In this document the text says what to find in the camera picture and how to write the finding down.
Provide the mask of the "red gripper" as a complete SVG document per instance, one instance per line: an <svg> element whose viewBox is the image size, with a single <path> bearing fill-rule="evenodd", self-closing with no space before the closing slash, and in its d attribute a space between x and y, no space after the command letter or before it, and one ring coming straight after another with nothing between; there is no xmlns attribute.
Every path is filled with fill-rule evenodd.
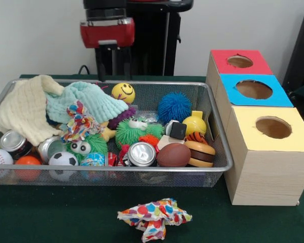
<svg viewBox="0 0 304 243"><path fill-rule="evenodd" d="M96 48L95 58L98 80L105 81L105 67L100 45L117 45L124 48L124 75L131 80L131 48L135 40L135 23L132 18L81 21L80 33L86 48Z"/></svg>

